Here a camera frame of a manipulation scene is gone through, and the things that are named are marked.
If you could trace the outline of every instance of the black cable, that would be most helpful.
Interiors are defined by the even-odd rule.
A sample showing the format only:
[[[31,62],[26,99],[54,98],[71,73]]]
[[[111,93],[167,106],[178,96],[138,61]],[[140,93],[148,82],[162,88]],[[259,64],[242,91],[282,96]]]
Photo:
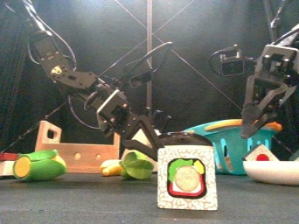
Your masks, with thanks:
[[[132,66],[131,69],[128,69],[128,71],[123,74],[122,78],[119,79],[119,83],[120,83],[120,86],[126,85],[127,84],[127,80],[130,78],[130,75],[131,73],[139,68],[139,66],[144,63],[144,61],[163,48],[167,47],[167,50],[166,50],[166,53],[164,53],[164,57],[163,57],[163,61],[160,63],[160,65],[158,66],[158,68],[154,70],[154,73],[158,72],[158,70],[163,67],[164,65],[164,62],[166,62],[166,58],[167,58],[167,54],[171,50],[174,46],[174,43],[172,42],[167,42],[167,43],[163,43],[162,45],[159,45],[151,52],[147,53],[147,55],[136,62],[136,64]]]
[[[215,69],[215,67],[214,67],[214,65],[212,65],[212,59],[214,59],[214,57],[216,56],[216,55],[219,55],[220,54],[220,51],[216,51],[211,56],[210,56],[210,58],[208,58],[208,66],[210,66],[210,70],[215,73],[215,74],[218,74],[218,75],[222,75],[220,74],[220,72],[219,71],[216,71],[216,69]]]
[[[296,29],[294,29],[292,31],[290,31],[288,33],[286,33],[274,43],[272,45],[278,45],[284,39],[287,39],[290,36],[292,36],[295,33],[299,32],[299,27]]]
[[[68,95],[70,112],[72,113],[75,119],[76,119],[76,120],[79,121],[79,123],[80,123],[83,126],[86,126],[87,128],[90,128],[90,129],[92,129],[92,130],[100,130],[100,128],[88,125],[87,123],[84,123],[84,122],[80,120],[80,118],[79,118],[79,116],[78,116],[78,114],[76,114],[76,112],[75,112],[75,109],[74,109],[74,107],[72,107],[71,98],[72,98],[72,97]]]

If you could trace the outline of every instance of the white plate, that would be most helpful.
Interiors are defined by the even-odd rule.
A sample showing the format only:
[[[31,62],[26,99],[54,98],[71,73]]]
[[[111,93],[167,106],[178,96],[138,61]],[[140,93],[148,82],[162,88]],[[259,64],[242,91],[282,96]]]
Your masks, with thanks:
[[[244,161],[247,175],[268,184],[299,185],[299,161]]]

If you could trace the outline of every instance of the black curtain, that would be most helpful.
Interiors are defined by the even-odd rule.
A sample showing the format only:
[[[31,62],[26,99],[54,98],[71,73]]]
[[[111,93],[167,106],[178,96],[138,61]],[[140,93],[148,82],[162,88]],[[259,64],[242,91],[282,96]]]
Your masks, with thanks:
[[[26,29],[13,13],[0,5],[0,146],[9,139],[15,102],[24,71]]]
[[[112,78],[122,76],[126,64],[146,55],[144,0],[35,0],[32,2],[44,22],[70,43],[78,56],[79,71],[102,74],[102,79],[111,82]],[[279,3],[279,0],[271,1],[274,12],[278,10]],[[296,24],[298,5],[298,0],[290,1],[284,9],[279,35]],[[26,36],[16,37],[15,30],[20,27],[19,32],[24,32],[24,29],[15,14],[4,5],[1,7],[4,11],[1,21],[11,21],[12,24],[8,25],[8,31],[1,29],[4,38],[0,39],[0,44],[16,46],[23,43],[22,51],[9,52],[9,57],[15,58],[22,52],[24,55],[26,45]],[[58,39],[56,41],[60,49],[68,53],[66,45]],[[202,123],[240,118],[247,77],[252,74],[254,67],[247,64],[247,72],[243,75],[223,77],[211,71],[207,62],[219,49],[235,44],[239,45],[246,56],[256,58],[260,55],[266,44],[271,43],[263,1],[154,1],[154,47],[168,41],[174,42],[174,47],[163,69],[154,77],[152,108],[152,110],[160,109],[172,116],[166,131],[184,130]],[[162,57],[160,54],[154,57],[154,67],[159,65]],[[1,63],[7,67],[12,64],[12,61]],[[7,76],[9,75],[5,74],[4,77],[1,75],[1,79],[8,79]],[[7,105],[13,108],[13,111],[3,112],[5,113],[3,120],[7,123],[5,138],[1,140],[4,146],[8,146],[66,102],[42,68],[28,58],[23,76],[19,74],[18,77],[19,80],[9,76],[11,82],[19,83],[20,79],[22,82],[19,91],[15,90],[16,98],[7,100]],[[8,95],[12,88],[12,84],[5,84],[1,95]],[[128,88],[126,95],[132,110],[144,113],[146,86],[138,89]],[[72,100],[72,106],[84,122],[98,125],[95,112],[86,112],[76,99]],[[63,106],[55,113],[51,122],[63,128],[63,142],[96,144],[111,141],[104,138],[100,131],[88,129],[76,122],[68,106]],[[35,139],[36,132],[27,135],[9,151],[32,151]]]

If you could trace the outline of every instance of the toy banana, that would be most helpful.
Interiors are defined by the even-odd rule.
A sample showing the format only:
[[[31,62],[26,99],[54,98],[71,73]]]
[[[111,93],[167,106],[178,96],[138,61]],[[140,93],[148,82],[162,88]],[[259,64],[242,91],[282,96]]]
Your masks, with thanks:
[[[13,164],[13,175],[26,181],[51,180],[67,172],[67,165],[56,150],[22,154]]]
[[[107,169],[111,165],[118,166],[120,161],[122,161],[120,159],[106,160],[99,167],[99,172],[103,174],[104,169]]]
[[[104,168],[102,174],[104,176],[120,176],[120,173],[123,171],[123,167],[119,163],[110,164],[107,168]]]

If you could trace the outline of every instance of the black table surface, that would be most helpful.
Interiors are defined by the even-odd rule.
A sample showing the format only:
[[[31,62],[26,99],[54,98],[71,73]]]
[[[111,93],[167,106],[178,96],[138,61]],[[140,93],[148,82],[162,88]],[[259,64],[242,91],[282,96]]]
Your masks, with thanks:
[[[299,223],[299,186],[216,175],[218,211],[162,209],[156,174],[147,180],[64,174],[52,181],[0,178],[0,224]]]

